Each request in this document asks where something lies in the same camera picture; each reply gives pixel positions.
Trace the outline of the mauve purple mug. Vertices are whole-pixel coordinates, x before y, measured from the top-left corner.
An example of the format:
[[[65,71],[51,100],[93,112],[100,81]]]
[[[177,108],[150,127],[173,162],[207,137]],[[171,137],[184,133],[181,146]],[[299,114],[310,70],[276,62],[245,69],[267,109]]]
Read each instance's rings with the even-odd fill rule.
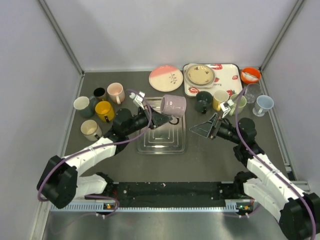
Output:
[[[185,115],[187,100],[184,96],[165,94],[160,102],[160,113],[165,115],[164,124],[177,124]]]

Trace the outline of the dark grey green mug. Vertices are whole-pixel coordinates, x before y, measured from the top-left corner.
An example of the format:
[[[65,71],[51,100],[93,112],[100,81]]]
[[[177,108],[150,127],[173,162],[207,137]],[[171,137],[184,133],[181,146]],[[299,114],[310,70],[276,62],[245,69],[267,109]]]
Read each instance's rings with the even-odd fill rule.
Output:
[[[200,91],[195,96],[195,110],[201,114],[206,114],[212,105],[213,96],[208,91]]]

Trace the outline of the pale yellow mug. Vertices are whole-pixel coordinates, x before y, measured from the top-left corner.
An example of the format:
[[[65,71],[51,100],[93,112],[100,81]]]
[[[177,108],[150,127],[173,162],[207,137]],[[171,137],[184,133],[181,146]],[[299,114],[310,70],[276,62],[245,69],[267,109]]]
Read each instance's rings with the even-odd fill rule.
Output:
[[[213,94],[212,107],[215,111],[219,112],[221,110],[220,104],[229,100],[229,94],[225,90],[217,90]]]

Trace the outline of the light green mug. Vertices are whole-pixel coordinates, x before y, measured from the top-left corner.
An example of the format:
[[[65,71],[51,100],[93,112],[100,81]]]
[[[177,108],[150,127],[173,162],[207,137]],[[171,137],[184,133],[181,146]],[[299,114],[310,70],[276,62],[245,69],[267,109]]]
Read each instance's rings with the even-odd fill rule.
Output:
[[[237,97],[237,96],[238,94],[233,94],[232,96],[230,96],[230,100],[233,102],[233,105],[230,107],[230,112],[229,112],[230,116],[236,115],[236,106],[238,102],[239,102],[238,114],[240,114],[243,111],[244,107],[247,104],[247,100],[244,96],[242,97]]]

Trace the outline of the pink white mug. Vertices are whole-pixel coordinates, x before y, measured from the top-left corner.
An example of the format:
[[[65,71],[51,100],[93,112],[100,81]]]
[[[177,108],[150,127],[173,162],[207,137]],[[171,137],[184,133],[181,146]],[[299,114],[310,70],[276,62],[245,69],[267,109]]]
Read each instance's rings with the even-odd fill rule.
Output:
[[[124,87],[119,82],[111,83],[106,90],[114,103],[120,105],[125,100],[126,95]]]

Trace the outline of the orange yellow mug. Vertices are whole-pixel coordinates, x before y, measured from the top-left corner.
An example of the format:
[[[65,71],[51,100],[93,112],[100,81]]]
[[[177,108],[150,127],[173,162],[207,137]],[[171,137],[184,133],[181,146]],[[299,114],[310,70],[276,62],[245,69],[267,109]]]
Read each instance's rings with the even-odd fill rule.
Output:
[[[110,123],[115,117],[114,109],[111,103],[108,101],[100,101],[95,106],[95,112],[98,115],[98,117],[106,123]]]

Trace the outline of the dark brown patterned cup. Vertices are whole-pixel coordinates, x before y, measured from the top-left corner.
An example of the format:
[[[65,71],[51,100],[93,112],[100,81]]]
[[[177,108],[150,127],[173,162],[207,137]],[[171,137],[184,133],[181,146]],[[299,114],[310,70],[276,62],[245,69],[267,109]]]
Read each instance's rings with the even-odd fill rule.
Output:
[[[106,90],[103,87],[98,87],[93,91],[93,95],[99,100],[99,101],[107,101],[107,93]]]

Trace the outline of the cream white mug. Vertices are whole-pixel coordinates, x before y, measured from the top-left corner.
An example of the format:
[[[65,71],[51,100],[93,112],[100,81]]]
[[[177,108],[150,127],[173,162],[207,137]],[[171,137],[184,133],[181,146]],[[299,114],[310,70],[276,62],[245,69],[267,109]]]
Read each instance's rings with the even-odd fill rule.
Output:
[[[84,121],[80,126],[80,131],[91,142],[96,142],[99,140],[103,133],[95,120],[89,119]]]

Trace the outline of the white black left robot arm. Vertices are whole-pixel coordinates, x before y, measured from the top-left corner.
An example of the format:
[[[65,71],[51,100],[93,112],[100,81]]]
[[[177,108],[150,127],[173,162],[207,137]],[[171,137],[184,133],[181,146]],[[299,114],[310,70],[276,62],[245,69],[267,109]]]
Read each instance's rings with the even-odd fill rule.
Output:
[[[173,119],[154,109],[138,109],[132,115],[127,108],[118,110],[112,127],[92,145],[63,158],[51,157],[38,181],[36,189],[40,201],[48,200],[58,209],[74,199],[88,195],[109,198],[114,191],[111,179],[102,173],[83,177],[83,173],[99,162],[123,151],[131,141],[129,135],[147,129],[156,129]]]

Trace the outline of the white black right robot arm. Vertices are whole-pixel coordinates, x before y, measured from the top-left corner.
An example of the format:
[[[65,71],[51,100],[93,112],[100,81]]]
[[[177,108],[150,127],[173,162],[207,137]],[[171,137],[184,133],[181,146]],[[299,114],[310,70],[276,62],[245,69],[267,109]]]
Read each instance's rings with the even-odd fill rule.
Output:
[[[236,145],[236,159],[247,169],[234,178],[233,192],[239,198],[249,196],[278,222],[289,240],[314,240],[320,233],[320,198],[307,193],[289,180],[257,144],[252,119],[244,117],[232,125],[215,113],[208,121],[189,129],[207,139],[220,137]]]

